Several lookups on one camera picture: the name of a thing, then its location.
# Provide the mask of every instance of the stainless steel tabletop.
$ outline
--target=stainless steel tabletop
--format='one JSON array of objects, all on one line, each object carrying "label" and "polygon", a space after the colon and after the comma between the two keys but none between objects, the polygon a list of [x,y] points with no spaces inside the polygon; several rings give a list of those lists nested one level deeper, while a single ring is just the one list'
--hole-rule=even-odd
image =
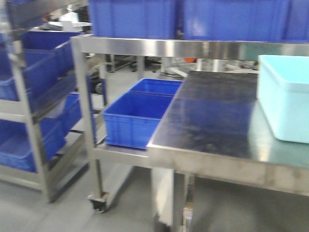
[{"label": "stainless steel tabletop", "polygon": [[256,74],[191,72],[154,133],[153,166],[307,194],[309,145],[273,137]]}]

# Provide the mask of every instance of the gray floor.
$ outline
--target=gray floor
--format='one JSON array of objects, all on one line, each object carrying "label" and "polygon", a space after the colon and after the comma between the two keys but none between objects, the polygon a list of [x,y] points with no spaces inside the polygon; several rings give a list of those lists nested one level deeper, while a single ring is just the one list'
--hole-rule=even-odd
[{"label": "gray floor", "polygon": [[[110,74],[110,101],[135,82],[128,69]],[[53,204],[38,191],[0,182],[0,232],[150,232],[150,182],[149,170],[135,168],[106,214],[95,213],[87,200],[89,173]],[[195,208],[196,232],[309,231],[307,197],[197,178]]]}]

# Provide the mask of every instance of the blue bin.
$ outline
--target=blue bin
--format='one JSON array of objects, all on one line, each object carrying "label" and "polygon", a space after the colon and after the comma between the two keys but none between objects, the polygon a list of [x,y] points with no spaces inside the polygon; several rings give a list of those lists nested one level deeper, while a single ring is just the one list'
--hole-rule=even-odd
[{"label": "blue bin", "polygon": [[13,6],[18,6],[18,5],[33,1],[33,0],[6,0],[6,1],[11,2]]},{"label": "blue bin", "polygon": [[79,94],[70,94],[65,102],[63,113],[57,117],[62,123],[63,133],[67,135],[74,125],[82,118]]},{"label": "blue bin", "polygon": [[158,79],[141,79],[132,88],[130,92],[150,93],[159,95],[174,96],[182,81],[168,81]]},{"label": "blue bin", "polygon": [[[25,69],[25,82],[30,100],[34,100],[57,83],[59,69],[56,57],[49,52],[25,52],[28,67]],[[12,76],[6,50],[0,50],[0,99],[18,101],[19,97]]]},{"label": "blue bin", "polygon": [[109,145],[146,149],[172,97],[126,93],[103,113]]},{"label": "blue bin", "polygon": [[286,32],[286,42],[301,43],[309,41],[309,1],[291,0]]},{"label": "blue bin", "polygon": [[174,39],[176,0],[90,0],[95,36]]},{"label": "blue bin", "polygon": [[[60,122],[44,119],[40,125],[49,161],[66,141]],[[36,171],[25,124],[0,120],[0,164],[29,172]]]},{"label": "blue bin", "polygon": [[309,57],[260,56],[258,99],[277,139],[309,143]]},{"label": "blue bin", "polygon": [[282,40],[288,0],[184,0],[187,40]]},{"label": "blue bin", "polygon": [[60,67],[60,75],[73,69],[74,61],[70,38],[83,32],[28,31],[21,35],[24,49],[53,52]]}]

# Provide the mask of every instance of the light blue plastic bin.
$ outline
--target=light blue plastic bin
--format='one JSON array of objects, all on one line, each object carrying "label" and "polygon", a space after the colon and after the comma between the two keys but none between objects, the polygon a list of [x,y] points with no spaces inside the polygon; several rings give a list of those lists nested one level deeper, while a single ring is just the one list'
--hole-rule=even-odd
[{"label": "light blue plastic bin", "polygon": [[257,98],[277,139],[309,143],[309,57],[260,56]]}]

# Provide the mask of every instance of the metal cart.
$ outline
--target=metal cart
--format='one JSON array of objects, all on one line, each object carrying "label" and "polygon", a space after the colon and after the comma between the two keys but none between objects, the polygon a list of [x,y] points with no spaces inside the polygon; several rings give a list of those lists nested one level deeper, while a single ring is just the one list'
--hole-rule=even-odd
[{"label": "metal cart", "polygon": [[31,173],[0,165],[0,180],[41,190],[49,202],[54,201],[76,177],[87,169],[86,161],[74,164],[84,146],[83,131],[76,131],[77,138],[65,154],[53,162],[48,162],[39,126],[39,122],[74,91],[76,82],[66,77],[63,78],[61,82],[49,90],[50,94],[54,96],[53,100],[49,98],[38,99],[41,103],[39,104],[40,107],[32,112],[22,73],[22,69],[25,67],[25,59],[19,35],[25,30],[21,29],[20,25],[56,9],[66,8],[68,4],[78,4],[79,2],[78,0],[33,0],[14,6],[5,0],[0,1],[0,32],[3,33],[5,38],[5,45],[11,60],[20,99],[16,102],[0,100],[0,119],[26,124],[37,167],[37,172]]},{"label": "metal cart", "polygon": [[[104,212],[115,195],[115,193],[109,195],[102,189],[100,160],[152,169],[155,231],[190,231],[195,176],[295,194],[306,195],[309,192],[309,165],[305,161],[309,146],[293,143],[283,146],[280,142],[276,142],[275,146],[278,149],[288,151],[293,151],[297,146],[297,154],[290,156],[289,159],[282,159],[280,153],[274,149],[267,156],[266,150],[270,148],[273,137],[265,124],[265,119],[259,118],[258,106],[254,110],[258,115],[256,124],[251,125],[249,121],[247,122],[251,126],[251,138],[248,137],[248,133],[245,133],[242,140],[237,141],[239,147],[247,146],[246,150],[239,150],[239,147],[234,146],[233,138],[228,133],[223,134],[226,141],[214,145],[205,136],[207,133],[205,130],[190,131],[192,127],[199,128],[199,119],[192,117],[192,112],[201,106],[199,103],[203,104],[207,101],[201,86],[207,89],[209,88],[207,79],[219,80],[222,77],[228,80],[226,75],[233,76],[233,74],[195,73],[188,77],[148,144],[149,150],[141,151],[108,146],[104,143],[104,139],[97,137],[97,131],[93,131],[93,116],[84,65],[86,53],[134,55],[138,56],[140,61],[139,78],[141,78],[143,77],[143,56],[257,60],[258,55],[261,54],[308,56],[309,44],[116,39],[92,35],[74,37],[72,41],[86,127],[86,148],[94,183],[93,193],[90,196],[94,209]],[[244,83],[249,87],[248,95],[251,96],[249,101],[253,104],[256,101],[256,76],[248,76],[248,79],[251,81],[244,81]],[[230,96],[241,103],[237,98],[239,86],[237,82],[233,82],[233,85],[235,92],[230,93]],[[218,89],[218,97],[222,96],[217,99],[219,103],[226,100],[224,91],[227,90]],[[248,140],[254,142],[254,139],[259,138],[261,134],[264,136],[263,140],[255,141],[255,145],[248,145]],[[184,174],[184,180],[176,183],[174,173]],[[182,191],[174,191],[178,185],[182,185],[180,188]],[[179,207],[183,214],[177,214]]]}]

